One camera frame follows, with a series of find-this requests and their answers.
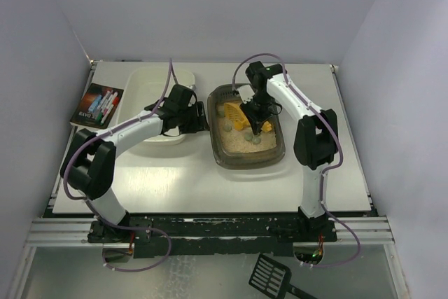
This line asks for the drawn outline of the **yellow litter scoop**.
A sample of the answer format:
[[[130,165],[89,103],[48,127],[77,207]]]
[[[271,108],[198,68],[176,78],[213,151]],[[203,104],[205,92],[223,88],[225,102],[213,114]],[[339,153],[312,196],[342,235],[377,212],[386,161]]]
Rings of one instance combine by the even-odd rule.
[[[240,109],[240,103],[225,102],[223,104],[225,117],[232,123],[237,131],[248,129],[251,124]]]

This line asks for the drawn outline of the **brown litter box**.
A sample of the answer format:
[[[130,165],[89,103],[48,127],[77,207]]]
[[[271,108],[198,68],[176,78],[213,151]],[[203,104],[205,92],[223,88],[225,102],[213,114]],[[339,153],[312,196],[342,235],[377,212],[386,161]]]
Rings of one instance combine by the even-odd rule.
[[[254,134],[251,127],[237,131],[226,117],[218,116],[219,111],[224,112],[225,102],[241,104],[241,100],[232,93],[231,85],[217,87],[207,101],[211,145],[216,163],[226,169],[258,169],[278,163],[286,152],[279,118],[273,116],[265,122],[260,134]],[[232,130],[225,132],[224,124],[231,124]],[[253,138],[260,137],[261,143],[246,141],[245,133],[252,133]]]

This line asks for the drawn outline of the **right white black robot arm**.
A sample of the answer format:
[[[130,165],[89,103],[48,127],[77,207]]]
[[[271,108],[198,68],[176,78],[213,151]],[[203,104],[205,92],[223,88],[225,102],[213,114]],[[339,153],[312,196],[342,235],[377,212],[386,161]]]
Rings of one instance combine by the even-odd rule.
[[[332,109],[323,110],[298,87],[281,64],[264,66],[252,62],[246,69],[249,84],[238,88],[242,99],[240,109],[254,134],[274,114],[277,107],[286,111],[296,122],[293,151],[303,166],[302,202],[298,210],[300,233],[318,233],[327,226],[323,208],[326,169],[340,150],[337,137],[337,115]]]

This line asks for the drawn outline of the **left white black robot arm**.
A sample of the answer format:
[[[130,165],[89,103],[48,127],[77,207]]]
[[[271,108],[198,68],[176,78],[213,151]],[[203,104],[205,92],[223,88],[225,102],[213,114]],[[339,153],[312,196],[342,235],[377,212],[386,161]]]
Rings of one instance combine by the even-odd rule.
[[[180,135],[209,130],[204,103],[193,89],[179,84],[114,127],[101,132],[78,131],[60,170],[66,196],[84,201],[108,227],[130,230],[130,214],[112,190],[116,159],[141,142],[173,129]]]

